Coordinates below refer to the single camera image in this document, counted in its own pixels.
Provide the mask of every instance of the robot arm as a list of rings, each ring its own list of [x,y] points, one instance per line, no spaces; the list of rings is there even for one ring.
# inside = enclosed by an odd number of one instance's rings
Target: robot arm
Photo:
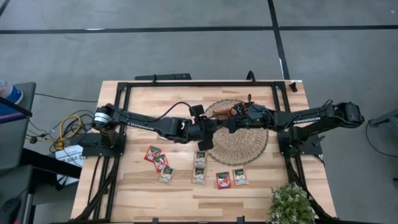
[[[238,103],[227,111],[216,112],[211,118],[203,115],[202,105],[190,106],[190,114],[194,117],[193,121],[165,116],[153,118],[107,104],[97,108],[92,126],[102,133],[108,133],[118,125],[125,124],[155,131],[176,143],[199,141],[199,149],[204,151],[213,148],[213,134],[220,126],[228,128],[230,133],[240,128],[268,128],[277,132],[289,129],[289,140],[294,145],[333,128],[356,128],[364,122],[359,107],[351,102],[333,105],[332,101],[328,101],[318,108],[287,113],[254,104],[250,102],[250,96],[248,103]],[[293,126],[311,121],[312,124],[303,128]]]
[[[154,131],[163,138],[176,143],[186,144],[190,141],[199,141],[200,150],[213,148],[213,133],[216,131],[217,121],[208,119],[203,114],[202,105],[190,107],[193,121],[186,118],[171,118],[150,116],[128,112],[111,104],[97,108],[92,127],[104,134],[108,134],[118,125],[125,124],[135,128]]]
[[[268,128],[277,132],[289,129],[289,141],[297,148],[313,135],[337,127],[357,128],[364,122],[357,105],[351,102],[333,105],[331,100],[321,107],[293,113],[270,110],[249,100],[248,103],[239,103],[224,113],[218,113],[220,115],[224,116],[223,126],[230,133],[239,128]],[[294,126],[307,122],[313,123],[303,128]]]

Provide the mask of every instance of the wooden tabletop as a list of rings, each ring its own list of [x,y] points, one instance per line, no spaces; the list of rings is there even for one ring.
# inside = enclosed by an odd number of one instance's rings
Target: wooden tabletop
[[[117,84],[117,81],[103,82],[98,106],[114,103]],[[297,83],[297,89],[298,92],[295,93],[287,90],[290,109],[308,109],[303,84]],[[186,101],[191,105],[202,104],[207,108],[223,99],[247,101],[249,93],[252,94],[252,101],[275,109],[271,87],[186,86],[134,87],[131,90],[128,110],[157,117],[178,101]],[[279,99],[283,110],[281,94]],[[185,105],[178,105],[168,116],[187,118],[189,111]],[[172,185],[158,182],[159,176],[154,165],[144,160],[150,145],[160,148],[167,156],[170,166],[177,170]],[[157,134],[151,131],[128,128],[126,149],[120,160],[111,221],[149,222],[153,217],[157,217],[159,221],[164,222],[217,222],[236,221],[236,217],[242,215],[246,221],[264,221],[271,205],[271,187],[287,183],[287,172],[284,159],[279,154],[276,133],[269,131],[269,142],[265,152],[244,166],[225,166],[208,157],[205,185],[191,183],[193,154],[197,150],[198,146],[194,142],[174,144],[157,139]],[[89,157],[84,162],[72,218],[78,216],[87,204],[96,160],[97,157]],[[302,160],[309,191],[327,213],[335,215],[323,164],[313,156],[302,156]],[[98,188],[101,167],[102,159],[96,173],[93,195]],[[232,189],[218,190],[215,174],[225,171],[232,174],[232,170],[239,167],[245,168],[249,185],[235,187],[232,181]],[[104,217],[106,200],[107,195],[103,197],[99,217]]]

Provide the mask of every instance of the potted plant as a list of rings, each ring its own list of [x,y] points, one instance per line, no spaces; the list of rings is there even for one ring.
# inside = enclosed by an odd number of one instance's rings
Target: potted plant
[[[268,215],[275,224],[313,224],[315,214],[307,193],[295,184],[272,189],[272,205]]]

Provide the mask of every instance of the round wicker mat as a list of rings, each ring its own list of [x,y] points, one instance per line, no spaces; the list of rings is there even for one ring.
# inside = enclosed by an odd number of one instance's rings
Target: round wicker mat
[[[205,115],[210,117],[214,111],[231,108],[240,100],[221,100],[209,106]],[[227,128],[219,127],[213,136],[213,149],[208,155],[217,162],[229,166],[240,166],[257,159],[266,149],[268,129],[239,129],[230,134]]]

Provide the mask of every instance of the gray floor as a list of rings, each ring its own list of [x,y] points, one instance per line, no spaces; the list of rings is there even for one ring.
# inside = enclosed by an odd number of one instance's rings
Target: gray floor
[[[280,26],[398,24],[397,1],[277,0]],[[170,26],[269,26],[267,1],[250,0],[12,0],[0,29],[89,29]],[[303,80],[310,106],[353,101],[366,119],[397,108],[398,30],[281,32],[291,79]],[[95,100],[103,80],[189,72],[194,79],[281,79],[272,31],[146,34],[0,35],[0,77],[36,82],[37,92]],[[49,129],[66,115],[95,105],[35,97],[33,122]],[[396,223],[398,159],[374,152],[357,129],[335,129],[322,142],[337,214],[345,220]],[[372,142],[398,155],[385,125]],[[30,145],[43,154],[47,145]],[[75,186],[38,207],[35,223],[66,221]]]

